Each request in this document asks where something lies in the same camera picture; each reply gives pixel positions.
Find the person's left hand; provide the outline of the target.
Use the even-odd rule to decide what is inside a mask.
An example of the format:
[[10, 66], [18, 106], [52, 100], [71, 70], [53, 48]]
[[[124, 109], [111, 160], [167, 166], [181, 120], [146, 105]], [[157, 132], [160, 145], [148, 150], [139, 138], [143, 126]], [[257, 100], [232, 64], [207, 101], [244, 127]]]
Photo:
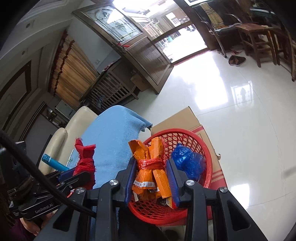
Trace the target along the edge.
[[49, 220], [52, 218], [52, 216], [54, 214], [55, 214], [55, 212], [51, 212], [51, 213], [44, 215], [41, 218], [41, 221], [43, 221], [43, 222], [40, 225], [37, 225], [35, 222], [26, 220], [24, 218], [21, 218], [20, 221], [27, 231], [32, 233], [34, 236], [37, 236], [39, 234], [39, 232], [41, 231], [41, 229], [46, 226], [46, 224], [49, 222]]

